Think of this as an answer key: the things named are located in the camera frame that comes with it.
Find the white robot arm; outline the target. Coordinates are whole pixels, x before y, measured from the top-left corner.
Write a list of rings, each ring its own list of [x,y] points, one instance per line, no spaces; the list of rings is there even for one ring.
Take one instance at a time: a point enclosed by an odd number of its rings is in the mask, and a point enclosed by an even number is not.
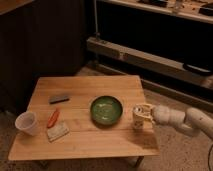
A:
[[[132,115],[135,130],[142,129],[146,121],[151,121],[171,126],[187,136],[197,136],[203,132],[213,141],[213,119],[197,108],[180,111],[163,105],[143,103],[133,107]]]

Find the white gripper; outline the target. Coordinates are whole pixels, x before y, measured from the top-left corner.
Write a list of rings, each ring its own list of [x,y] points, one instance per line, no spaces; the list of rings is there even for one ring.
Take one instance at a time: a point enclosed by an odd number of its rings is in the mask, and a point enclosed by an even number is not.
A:
[[[148,104],[148,103],[146,103],[145,105],[143,104],[143,105],[134,106],[134,108],[133,108],[134,112],[148,112],[149,113],[147,115],[148,117],[147,116],[138,116],[138,115],[133,116],[134,122],[144,122],[144,121],[151,120],[151,122],[153,124],[156,124],[154,116],[153,116],[154,108],[155,108],[154,105]]]

